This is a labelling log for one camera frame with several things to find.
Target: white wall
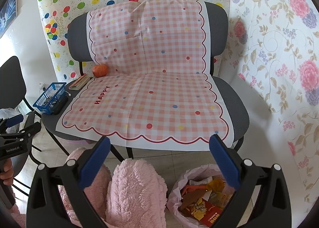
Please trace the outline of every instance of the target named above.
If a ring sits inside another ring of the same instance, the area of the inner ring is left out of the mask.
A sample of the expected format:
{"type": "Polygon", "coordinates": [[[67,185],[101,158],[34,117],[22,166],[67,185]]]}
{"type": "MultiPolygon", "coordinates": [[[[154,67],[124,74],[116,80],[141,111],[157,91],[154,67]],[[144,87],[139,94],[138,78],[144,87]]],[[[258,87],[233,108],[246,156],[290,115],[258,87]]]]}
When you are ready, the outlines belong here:
{"type": "Polygon", "coordinates": [[[32,105],[39,97],[40,82],[57,81],[37,0],[18,0],[18,16],[0,39],[0,66],[14,55],[20,60],[26,98],[32,105]]]}

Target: tile floor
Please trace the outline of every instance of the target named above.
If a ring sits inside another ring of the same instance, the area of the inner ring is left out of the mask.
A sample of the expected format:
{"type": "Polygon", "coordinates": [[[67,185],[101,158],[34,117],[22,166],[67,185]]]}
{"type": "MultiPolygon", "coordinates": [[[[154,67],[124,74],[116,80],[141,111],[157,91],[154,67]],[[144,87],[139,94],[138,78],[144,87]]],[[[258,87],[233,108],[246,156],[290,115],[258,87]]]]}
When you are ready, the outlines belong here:
{"type": "MultiPolygon", "coordinates": [[[[78,147],[92,148],[94,146],[94,144],[73,144],[67,142],[66,140],[60,138],[58,139],[69,152],[74,151],[78,147]]],[[[65,163],[67,156],[51,139],[45,128],[42,128],[41,132],[35,135],[33,139],[33,145],[42,150],[42,152],[38,152],[37,150],[33,149],[32,153],[34,157],[40,162],[47,164],[47,166],[61,166],[65,163]]],[[[128,157],[125,147],[116,146],[116,148],[124,158],[128,157]]],[[[166,181],[168,191],[172,189],[173,185],[176,182],[176,179],[178,179],[179,176],[186,170],[198,167],[202,164],[215,163],[210,152],[160,151],[134,148],[133,154],[135,159],[143,158],[154,166],[157,173],[161,175],[166,181]]],[[[111,173],[113,173],[115,167],[119,163],[119,160],[116,159],[112,153],[109,153],[104,162],[104,164],[110,169],[111,173]]],[[[28,158],[24,168],[22,169],[20,174],[17,175],[16,178],[26,185],[31,186],[36,167],[36,164],[30,158],[28,158]]],[[[21,186],[17,182],[15,182],[15,185],[23,189],[25,192],[29,192],[27,188],[21,186]]],[[[28,197],[17,191],[16,189],[14,189],[14,192],[20,212],[26,213],[28,197]]],[[[253,204],[251,201],[239,225],[247,222],[252,208],[253,204]]],[[[165,216],[167,228],[183,228],[183,225],[179,224],[178,221],[175,220],[168,209],[165,210],[165,216]]]]}

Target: white plastic bag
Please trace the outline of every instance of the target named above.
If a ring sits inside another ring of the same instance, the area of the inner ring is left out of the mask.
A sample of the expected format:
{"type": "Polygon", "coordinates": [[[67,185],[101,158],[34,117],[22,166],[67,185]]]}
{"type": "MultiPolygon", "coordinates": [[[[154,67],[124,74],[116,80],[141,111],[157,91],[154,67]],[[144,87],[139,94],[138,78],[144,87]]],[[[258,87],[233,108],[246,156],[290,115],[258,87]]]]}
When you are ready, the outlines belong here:
{"type": "MultiPolygon", "coordinates": [[[[167,208],[174,215],[175,219],[189,228],[207,228],[206,225],[192,217],[185,217],[178,208],[181,206],[181,189],[187,185],[189,180],[203,180],[210,176],[221,175],[221,170],[216,164],[202,165],[198,168],[187,170],[175,183],[171,193],[168,196],[167,208]]],[[[224,193],[233,194],[234,189],[227,184],[223,190],[224,193]]]]}
{"type": "MultiPolygon", "coordinates": [[[[16,115],[20,115],[20,113],[13,109],[13,108],[3,108],[0,109],[0,118],[6,119],[6,118],[11,118],[14,117],[16,115]]],[[[10,128],[7,129],[7,133],[15,133],[19,131],[19,126],[20,124],[16,124],[15,126],[12,126],[10,128]]]]}

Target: basket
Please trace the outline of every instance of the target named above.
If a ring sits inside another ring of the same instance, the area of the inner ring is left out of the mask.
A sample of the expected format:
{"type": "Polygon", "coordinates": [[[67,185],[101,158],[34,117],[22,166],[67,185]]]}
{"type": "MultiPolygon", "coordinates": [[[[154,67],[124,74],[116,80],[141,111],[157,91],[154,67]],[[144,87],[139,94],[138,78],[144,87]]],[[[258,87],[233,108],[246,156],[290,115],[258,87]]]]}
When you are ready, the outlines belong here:
{"type": "Polygon", "coordinates": [[[60,100],[61,96],[65,95],[65,85],[66,82],[53,82],[33,106],[38,108],[43,114],[52,115],[53,106],[60,100]]]}

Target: blue balloon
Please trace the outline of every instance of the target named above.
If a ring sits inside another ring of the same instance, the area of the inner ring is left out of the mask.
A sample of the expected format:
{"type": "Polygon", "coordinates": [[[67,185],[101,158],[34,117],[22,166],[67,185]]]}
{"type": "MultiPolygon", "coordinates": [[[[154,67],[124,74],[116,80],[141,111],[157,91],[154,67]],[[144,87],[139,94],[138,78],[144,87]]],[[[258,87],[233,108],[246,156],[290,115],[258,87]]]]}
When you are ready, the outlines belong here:
{"type": "Polygon", "coordinates": [[[110,0],[106,3],[107,6],[115,4],[114,0],[110,0]]]}

